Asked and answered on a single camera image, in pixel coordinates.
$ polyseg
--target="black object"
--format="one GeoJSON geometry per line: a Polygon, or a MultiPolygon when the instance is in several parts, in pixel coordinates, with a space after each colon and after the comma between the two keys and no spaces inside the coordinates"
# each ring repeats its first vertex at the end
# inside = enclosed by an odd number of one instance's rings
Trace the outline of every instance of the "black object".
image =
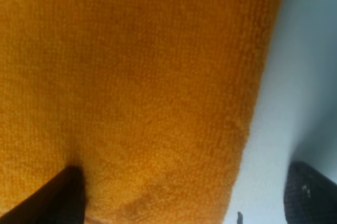
{"type": "Polygon", "coordinates": [[[83,224],[82,170],[67,167],[32,196],[0,218],[0,224],[83,224]]]}
{"type": "Polygon", "coordinates": [[[293,162],[284,192],[288,224],[337,224],[337,185],[304,162],[293,162]]]}

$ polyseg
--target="white wall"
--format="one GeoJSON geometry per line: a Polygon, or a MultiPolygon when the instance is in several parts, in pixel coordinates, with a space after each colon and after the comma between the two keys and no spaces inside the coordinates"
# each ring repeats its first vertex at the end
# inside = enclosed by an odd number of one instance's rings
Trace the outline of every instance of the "white wall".
{"type": "Polygon", "coordinates": [[[292,158],[337,182],[336,107],[337,0],[283,0],[224,224],[285,224],[292,158]]]}

